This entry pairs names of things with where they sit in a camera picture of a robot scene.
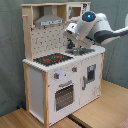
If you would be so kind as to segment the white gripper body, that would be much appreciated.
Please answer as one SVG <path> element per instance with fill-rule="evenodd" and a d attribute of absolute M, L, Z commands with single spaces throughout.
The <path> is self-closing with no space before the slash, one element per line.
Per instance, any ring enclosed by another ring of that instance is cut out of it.
<path fill-rule="evenodd" d="M 65 29 L 63 35 L 70 39 L 72 42 L 89 49 L 94 42 L 91 41 L 90 39 L 87 39 L 86 37 L 83 37 L 82 39 L 78 39 L 78 35 L 75 33 L 75 28 L 76 24 L 75 23 L 70 23 L 68 27 Z"/>

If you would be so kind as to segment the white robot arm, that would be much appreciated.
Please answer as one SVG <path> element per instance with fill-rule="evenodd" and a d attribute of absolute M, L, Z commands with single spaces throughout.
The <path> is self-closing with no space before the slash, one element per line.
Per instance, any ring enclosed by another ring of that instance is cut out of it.
<path fill-rule="evenodd" d="M 88 38 L 88 34 L 93 32 L 97 43 L 104 45 L 113 40 L 128 35 L 128 15 L 125 19 L 125 27 L 119 30 L 112 30 L 107 17 L 103 13 L 86 11 L 77 23 L 70 23 L 64 31 L 64 35 L 84 48 L 90 48 L 93 40 Z"/>

